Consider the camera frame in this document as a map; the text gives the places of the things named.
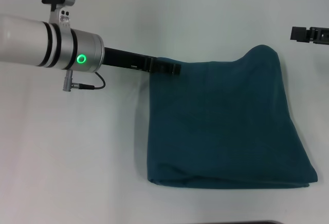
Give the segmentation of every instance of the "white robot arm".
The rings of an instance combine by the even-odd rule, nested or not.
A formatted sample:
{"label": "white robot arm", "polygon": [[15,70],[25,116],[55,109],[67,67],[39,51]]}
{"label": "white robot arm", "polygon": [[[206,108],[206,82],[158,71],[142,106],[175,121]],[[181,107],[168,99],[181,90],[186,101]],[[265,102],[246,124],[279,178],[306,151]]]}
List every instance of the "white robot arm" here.
{"label": "white robot arm", "polygon": [[93,86],[72,83],[72,71],[97,72],[101,65],[150,73],[180,74],[181,66],[156,57],[105,48],[100,36],[71,29],[69,12],[75,0],[42,0],[51,5],[49,22],[0,15],[0,61],[67,70],[64,91]]}

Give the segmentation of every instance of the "fabric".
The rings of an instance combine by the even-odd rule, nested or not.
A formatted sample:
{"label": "fabric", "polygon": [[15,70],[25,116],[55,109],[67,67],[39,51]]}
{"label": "fabric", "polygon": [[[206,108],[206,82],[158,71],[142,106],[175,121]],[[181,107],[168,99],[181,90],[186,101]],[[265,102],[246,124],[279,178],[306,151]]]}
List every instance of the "fabric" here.
{"label": "fabric", "polygon": [[289,115],[274,50],[261,45],[234,62],[177,63],[179,76],[151,75],[150,182],[279,189],[317,181]]}

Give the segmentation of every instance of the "cloth fold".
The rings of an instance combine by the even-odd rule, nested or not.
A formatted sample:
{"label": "cloth fold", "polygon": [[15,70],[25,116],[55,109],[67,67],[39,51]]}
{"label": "cloth fold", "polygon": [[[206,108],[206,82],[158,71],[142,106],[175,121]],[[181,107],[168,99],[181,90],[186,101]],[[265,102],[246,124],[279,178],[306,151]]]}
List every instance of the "cloth fold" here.
{"label": "cloth fold", "polygon": [[317,181],[289,115],[274,50],[261,45],[234,62],[179,63],[179,76],[150,79],[150,182],[280,189]]}

